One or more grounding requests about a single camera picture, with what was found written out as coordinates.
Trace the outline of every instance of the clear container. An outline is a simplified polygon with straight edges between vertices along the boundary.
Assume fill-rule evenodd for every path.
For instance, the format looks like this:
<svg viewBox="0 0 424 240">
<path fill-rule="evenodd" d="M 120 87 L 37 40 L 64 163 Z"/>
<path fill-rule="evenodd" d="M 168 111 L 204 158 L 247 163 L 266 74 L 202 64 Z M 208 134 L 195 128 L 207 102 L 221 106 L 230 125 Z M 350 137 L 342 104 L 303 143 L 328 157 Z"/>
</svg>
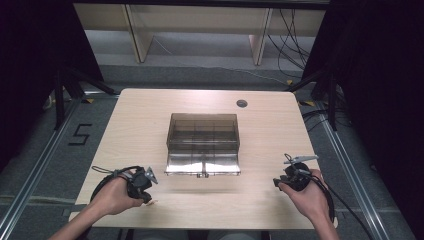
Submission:
<svg viewBox="0 0 424 240">
<path fill-rule="evenodd" d="M 236 114 L 173 113 L 167 146 L 168 175 L 240 175 Z"/>
</svg>

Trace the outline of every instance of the human hand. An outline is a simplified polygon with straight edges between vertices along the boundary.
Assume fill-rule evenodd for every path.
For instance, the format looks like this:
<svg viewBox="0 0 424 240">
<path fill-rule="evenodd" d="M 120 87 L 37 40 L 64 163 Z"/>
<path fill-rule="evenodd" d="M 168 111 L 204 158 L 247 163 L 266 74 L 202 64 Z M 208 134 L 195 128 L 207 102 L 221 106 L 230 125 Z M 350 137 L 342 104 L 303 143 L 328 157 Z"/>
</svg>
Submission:
<svg viewBox="0 0 424 240">
<path fill-rule="evenodd" d="M 313 176 L 322 180 L 321 171 L 310 169 Z M 278 187 L 285 192 L 293 201 L 297 210 L 310 221 L 329 220 L 327 199 L 322 190 L 313 181 L 300 192 L 293 190 L 285 183 L 279 183 Z"/>
<path fill-rule="evenodd" d="M 132 207 L 139 207 L 142 203 L 143 199 L 128 197 L 126 180 L 117 177 L 108 182 L 97 193 L 88 207 L 95 208 L 103 217 L 119 214 Z"/>
</svg>

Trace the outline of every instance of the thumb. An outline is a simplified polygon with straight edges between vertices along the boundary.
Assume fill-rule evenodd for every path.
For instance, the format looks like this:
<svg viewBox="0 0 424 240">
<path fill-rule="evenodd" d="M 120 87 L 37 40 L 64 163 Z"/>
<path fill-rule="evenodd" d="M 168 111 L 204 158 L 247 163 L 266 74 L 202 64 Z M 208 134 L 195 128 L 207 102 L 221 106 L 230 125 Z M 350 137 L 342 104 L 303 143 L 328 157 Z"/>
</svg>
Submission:
<svg viewBox="0 0 424 240">
<path fill-rule="evenodd" d="M 278 187 L 281 189 L 281 191 L 285 192 L 289 197 L 296 192 L 289 185 L 282 182 L 278 183 Z"/>
</svg>

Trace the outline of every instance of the gray floor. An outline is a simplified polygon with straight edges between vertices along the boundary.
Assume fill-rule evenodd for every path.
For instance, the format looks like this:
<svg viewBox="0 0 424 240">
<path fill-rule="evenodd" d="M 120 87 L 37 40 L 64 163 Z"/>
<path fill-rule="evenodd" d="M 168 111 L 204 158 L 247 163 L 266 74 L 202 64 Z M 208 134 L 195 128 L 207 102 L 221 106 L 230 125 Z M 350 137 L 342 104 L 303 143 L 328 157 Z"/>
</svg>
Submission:
<svg viewBox="0 0 424 240">
<path fill-rule="evenodd" d="M 190 89 L 240 89 L 282 91 L 286 81 L 296 80 L 279 71 L 278 52 L 267 43 L 261 66 L 254 66 L 247 36 L 210 34 L 157 34 L 146 62 L 136 64 L 129 36 L 125 32 L 92 32 L 87 35 L 96 54 L 106 83 L 121 90 L 137 88 L 190 88 Z M 299 38 L 300 45 L 310 50 L 313 38 Z M 290 55 L 301 63 L 298 55 Z M 301 75 L 301 69 L 281 60 L 280 68 L 290 75 Z M 97 91 L 84 86 L 87 91 Z M 299 90 L 299 101 L 310 100 L 312 85 Z M 54 151 L 47 168 L 13 228 L 9 239 L 46 239 L 67 222 L 69 210 L 84 181 L 90 162 L 96 152 L 116 98 L 94 97 L 92 103 L 78 104 L 75 113 L 64 129 L 63 137 Z M 300 106 L 303 113 L 316 110 L 314 106 Z M 348 116 L 337 113 L 338 134 L 346 151 L 377 209 L 390 239 L 415 239 L 402 214 L 390 197 L 378 173 L 369 165 L 369 159 Z M 22 152 L 13 159 L 0 175 L 0 211 L 3 215 L 25 184 L 28 175 L 43 153 L 54 133 L 55 111 L 47 109 L 40 116 L 32 135 Z M 340 164 L 339 158 L 326 134 L 320 118 L 305 123 L 315 152 L 321 158 L 319 164 L 327 183 L 348 203 L 366 223 L 362 209 Z M 87 143 L 73 134 L 79 124 L 91 124 L 81 128 L 89 134 Z M 358 222 L 335 199 L 339 221 L 338 232 L 342 239 L 366 238 Z M 118 229 L 96 228 L 90 239 L 117 239 Z M 314 231 L 286 230 L 271 232 L 272 239 L 317 239 Z"/>
</svg>

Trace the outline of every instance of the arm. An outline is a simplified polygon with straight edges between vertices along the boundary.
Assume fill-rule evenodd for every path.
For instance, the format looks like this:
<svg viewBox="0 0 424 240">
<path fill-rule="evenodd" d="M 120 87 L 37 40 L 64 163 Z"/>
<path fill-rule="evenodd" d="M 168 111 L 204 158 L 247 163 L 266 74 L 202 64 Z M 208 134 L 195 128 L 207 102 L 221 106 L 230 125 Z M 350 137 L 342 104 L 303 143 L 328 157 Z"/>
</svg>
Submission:
<svg viewBox="0 0 424 240">
<path fill-rule="evenodd" d="M 322 181 L 319 170 L 311 169 L 311 173 Z M 299 212 L 311 221 L 320 239 L 339 239 L 336 228 L 328 216 L 327 199 L 314 182 L 311 181 L 300 192 L 293 190 L 284 183 L 279 183 L 278 186 L 290 197 Z"/>
<path fill-rule="evenodd" d="M 142 199 L 133 199 L 127 195 L 126 181 L 115 178 L 107 183 L 74 219 L 50 237 L 56 239 L 76 239 L 87 228 L 106 215 L 116 215 L 132 207 L 139 207 Z"/>
</svg>

